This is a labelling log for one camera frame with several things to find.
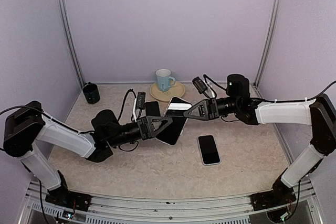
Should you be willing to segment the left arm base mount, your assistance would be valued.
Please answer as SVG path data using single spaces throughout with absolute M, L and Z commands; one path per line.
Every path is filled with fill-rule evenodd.
M 72 210 L 87 212 L 91 203 L 91 199 L 92 196 L 88 194 L 78 193 L 70 190 L 55 189 L 48 191 L 45 201 L 57 206 L 71 208 Z

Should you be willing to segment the dark phone with teal edge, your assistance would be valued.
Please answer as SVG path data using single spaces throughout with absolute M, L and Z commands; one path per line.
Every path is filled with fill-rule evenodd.
M 161 116 L 159 103 L 157 101 L 150 101 L 145 103 L 146 116 Z

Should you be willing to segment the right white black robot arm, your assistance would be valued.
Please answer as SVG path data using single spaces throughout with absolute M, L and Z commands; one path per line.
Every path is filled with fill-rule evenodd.
M 302 124 L 312 128 L 309 145 L 280 175 L 269 192 L 273 205 L 281 204 L 289 196 L 289 189 L 300 179 L 313 172 L 323 160 L 335 151 L 335 108 L 329 97 L 321 92 L 303 100 L 268 101 L 252 98 L 249 80 L 241 74 L 227 77 L 225 98 L 207 97 L 184 112 L 184 117 L 210 121 L 234 114 L 247 125 Z

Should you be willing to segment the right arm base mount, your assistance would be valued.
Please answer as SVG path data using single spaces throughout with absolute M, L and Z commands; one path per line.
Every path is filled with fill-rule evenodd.
M 271 190 L 252 194 L 250 200 L 254 211 L 259 211 L 282 206 L 297 199 L 292 187 L 287 187 L 283 182 L 277 180 Z

